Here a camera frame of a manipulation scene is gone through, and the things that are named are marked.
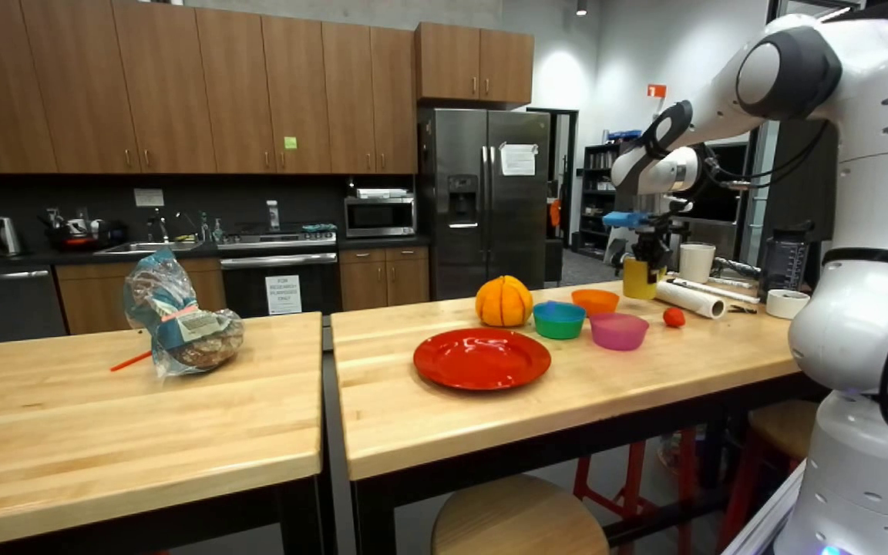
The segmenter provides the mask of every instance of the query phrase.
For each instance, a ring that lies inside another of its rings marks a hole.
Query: lower cabinet
[[[426,246],[343,251],[343,309],[428,299]]]
[[[218,258],[178,258],[199,309],[222,309]],[[136,263],[55,265],[68,333],[127,331],[124,282]]]

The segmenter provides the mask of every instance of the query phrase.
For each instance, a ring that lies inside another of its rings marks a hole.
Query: plastic bag
[[[235,313],[202,313],[188,272],[170,251],[136,263],[124,285],[124,313],[136,331],[151,337],[156,376],[199,376],[227,364],[243,324]]]

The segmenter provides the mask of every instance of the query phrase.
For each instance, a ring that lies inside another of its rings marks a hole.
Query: cup
[[[711,279],[716,245],[680,245],[680,268],[684,282],[707,282]]]

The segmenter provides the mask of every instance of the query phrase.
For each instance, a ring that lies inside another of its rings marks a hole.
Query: paper towel roll
[[[728,302],[721,296],[709,296],[709,292],[675,286],[675,285],[655,285],[655,299],[679,305],[679,309],[686,309],[686,313],[709,318],[709,321],[728,316]]]

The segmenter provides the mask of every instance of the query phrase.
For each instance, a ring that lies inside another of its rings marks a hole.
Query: refrigerator
[[[431,240],[431,296],[459,299],[515,274],[546,274],[548,113],[420,110],[420,223]]]

